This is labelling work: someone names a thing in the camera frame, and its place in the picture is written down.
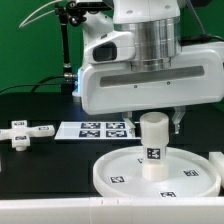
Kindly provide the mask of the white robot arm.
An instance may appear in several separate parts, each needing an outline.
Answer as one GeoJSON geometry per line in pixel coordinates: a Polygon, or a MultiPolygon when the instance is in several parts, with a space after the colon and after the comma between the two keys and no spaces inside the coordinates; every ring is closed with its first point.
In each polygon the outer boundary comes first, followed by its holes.
{"type": "Polygon", "coordinates": [[[224,99],[224,42],[183,46],[180,9],[189,0],[88,0],[83,24],[80,95],[85,112],[106,114],[173,107],[178,124],[187,105],[224,99]]]}

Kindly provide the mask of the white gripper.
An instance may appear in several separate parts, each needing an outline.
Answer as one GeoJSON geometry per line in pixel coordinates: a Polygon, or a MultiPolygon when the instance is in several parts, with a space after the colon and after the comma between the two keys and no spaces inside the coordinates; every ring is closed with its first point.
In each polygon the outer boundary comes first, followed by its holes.
{"type": "Polygon", "coordinates": [[[224,43],[185,46],[160,71],[133,72],[127,62],[90,65],[81,81],[85,112],[123,112],[122,119],[133,137],[141,135],[140,124],[128,111],[175,107],[175,133],[186,105],[218,102],[224,98],[224,43]]]}

